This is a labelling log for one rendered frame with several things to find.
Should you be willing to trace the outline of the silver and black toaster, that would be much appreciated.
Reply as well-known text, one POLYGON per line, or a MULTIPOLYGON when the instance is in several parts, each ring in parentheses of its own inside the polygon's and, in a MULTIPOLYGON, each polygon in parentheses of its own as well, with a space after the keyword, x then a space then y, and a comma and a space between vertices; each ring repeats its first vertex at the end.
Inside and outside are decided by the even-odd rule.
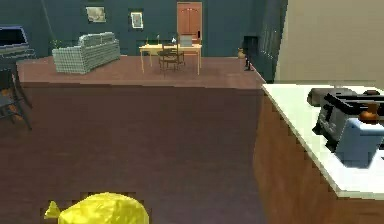
POLYGON ((320 98, 320 112, 312 131, 327 139, 326 147, 334 152, 344 129, 346 120, 358 118, 367 109, 368 103, 379 105, 378 115, 384 126, 384 95, 327 93, 320 98))

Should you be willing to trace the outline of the dark wooden chair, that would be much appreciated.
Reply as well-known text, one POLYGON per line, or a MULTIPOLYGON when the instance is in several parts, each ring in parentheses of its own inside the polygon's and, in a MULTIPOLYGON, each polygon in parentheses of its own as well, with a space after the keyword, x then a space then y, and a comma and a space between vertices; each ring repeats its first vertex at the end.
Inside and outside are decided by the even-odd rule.
POLYGON ((158 62, 160 70, 165 72, 169 69, 170 65, 176 71, 181 65, 185 65, 184 52, 179 49, 179 45, 163 44, 161 50, 158 52, 158 62))

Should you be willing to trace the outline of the pale wooden table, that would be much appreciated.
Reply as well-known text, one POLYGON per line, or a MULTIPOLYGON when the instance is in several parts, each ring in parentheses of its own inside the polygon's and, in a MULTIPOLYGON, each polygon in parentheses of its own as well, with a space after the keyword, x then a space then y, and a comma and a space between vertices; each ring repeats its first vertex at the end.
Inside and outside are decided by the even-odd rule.
POLYGON ((150 45, 145 44, 139 47, 140 59, 141 59, 141 70, 144 69, 144 53, 149 53, 149 61, 152 61, 152 55, 158 53, 163 49, 177 49, 179 52, 194 52, 197 55, 197 74, 200 74, 200 69, 202 68, 202 58, 201 58, 201 44, 192 44, 191 46, 181 46, 180 44, 171 45, 171 46, 162 46, 161 44, 150 45))

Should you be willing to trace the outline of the brown room door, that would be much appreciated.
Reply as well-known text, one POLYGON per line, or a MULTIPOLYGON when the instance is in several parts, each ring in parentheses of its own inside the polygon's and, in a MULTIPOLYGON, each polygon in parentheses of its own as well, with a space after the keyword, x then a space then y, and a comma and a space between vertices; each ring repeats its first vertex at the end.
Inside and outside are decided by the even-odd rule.
POLYGON ((201 2, 177 3, 177 33, 179 35, 191 35, 194 44, 200 44, 203 31, 203 6, 201 2))

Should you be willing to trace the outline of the small white framed picture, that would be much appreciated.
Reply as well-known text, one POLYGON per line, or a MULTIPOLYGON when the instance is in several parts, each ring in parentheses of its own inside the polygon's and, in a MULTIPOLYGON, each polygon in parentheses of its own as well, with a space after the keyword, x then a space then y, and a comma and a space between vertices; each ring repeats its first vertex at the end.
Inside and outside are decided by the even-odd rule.
POLYGON ((133 29, 143 29, 143 14, 141 12, 131 12, 131 25, 133 29))

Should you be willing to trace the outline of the wooden counter with white top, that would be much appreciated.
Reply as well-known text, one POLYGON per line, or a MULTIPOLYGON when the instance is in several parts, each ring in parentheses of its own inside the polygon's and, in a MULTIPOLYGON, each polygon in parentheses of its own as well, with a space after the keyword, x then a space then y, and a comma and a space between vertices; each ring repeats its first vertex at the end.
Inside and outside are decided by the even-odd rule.
POLYGON ((384 150, 344 166, 312 132, 313 87, 264 84, 253 170, 267 224, 384 224, 384 150))

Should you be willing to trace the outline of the grey checked sofa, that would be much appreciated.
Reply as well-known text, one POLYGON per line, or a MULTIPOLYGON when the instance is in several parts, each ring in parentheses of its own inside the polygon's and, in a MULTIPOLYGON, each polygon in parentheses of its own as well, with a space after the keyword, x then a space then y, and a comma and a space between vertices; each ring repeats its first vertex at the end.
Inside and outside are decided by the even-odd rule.
POLYGON ((86 34, 72 47, 52 50, 56 71, 86 74, 91 70, 120 59, 120 44, 113 32, 86 34))

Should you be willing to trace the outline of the yellow bag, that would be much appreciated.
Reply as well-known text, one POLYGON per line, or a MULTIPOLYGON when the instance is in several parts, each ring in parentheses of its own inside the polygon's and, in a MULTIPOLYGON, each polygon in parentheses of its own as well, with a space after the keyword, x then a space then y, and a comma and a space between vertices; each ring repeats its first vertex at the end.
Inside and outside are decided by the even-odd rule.
POLYGON ((57 224, 150 224, 149 214, 139 201, 112 192, 87 196, 65 210, 51 201, 44 219, 55 219, 57 224))

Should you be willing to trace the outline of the framed picture with pale landscape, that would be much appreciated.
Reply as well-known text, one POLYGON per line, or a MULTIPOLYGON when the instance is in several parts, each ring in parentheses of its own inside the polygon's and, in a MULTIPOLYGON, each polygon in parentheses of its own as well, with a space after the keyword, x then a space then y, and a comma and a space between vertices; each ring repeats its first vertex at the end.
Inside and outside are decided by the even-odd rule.
POLYGON ((105 9, 103 7, 87 7, 88 21, 92 23, 104 23, 106 21, 105 9))

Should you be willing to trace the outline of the pale blue box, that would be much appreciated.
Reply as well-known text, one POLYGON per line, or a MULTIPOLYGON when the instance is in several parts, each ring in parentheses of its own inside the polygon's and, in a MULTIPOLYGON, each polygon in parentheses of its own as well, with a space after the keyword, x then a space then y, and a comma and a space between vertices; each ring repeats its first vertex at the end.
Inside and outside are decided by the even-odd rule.
POLYGON ((368 168, 384 141, 384 127, 349 118, 344 126, 335 156, 346 167, 368 168))

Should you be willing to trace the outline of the brown pepper mill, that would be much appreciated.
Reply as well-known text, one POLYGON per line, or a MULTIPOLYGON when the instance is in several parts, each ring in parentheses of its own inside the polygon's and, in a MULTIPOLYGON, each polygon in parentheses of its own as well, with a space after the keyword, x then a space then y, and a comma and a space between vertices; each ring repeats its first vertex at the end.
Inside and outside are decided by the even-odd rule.
POLYGON ((380 121, 380 116, 377 113, 378 108, 378 104, 368 103, 367 109, 360 113, 359 120, 366 124, 377 124, 380 121))

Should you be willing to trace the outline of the dark television stand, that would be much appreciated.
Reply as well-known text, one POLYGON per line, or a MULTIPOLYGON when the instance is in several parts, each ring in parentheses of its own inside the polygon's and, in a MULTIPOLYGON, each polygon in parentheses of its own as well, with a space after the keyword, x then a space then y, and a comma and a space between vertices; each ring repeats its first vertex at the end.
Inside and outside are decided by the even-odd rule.
POLYGON ((17 62, 36 57, 35 50, 31 48, 0 49, 0 70, 17 69, 17 62))

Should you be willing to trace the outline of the television set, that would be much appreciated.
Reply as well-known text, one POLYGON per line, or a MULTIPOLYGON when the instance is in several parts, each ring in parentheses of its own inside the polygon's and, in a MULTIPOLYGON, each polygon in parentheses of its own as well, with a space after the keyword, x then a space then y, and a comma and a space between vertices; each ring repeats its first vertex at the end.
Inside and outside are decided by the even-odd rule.
POLYGON ((22 26, 0 26, 0 49, 29 45, 22 26))

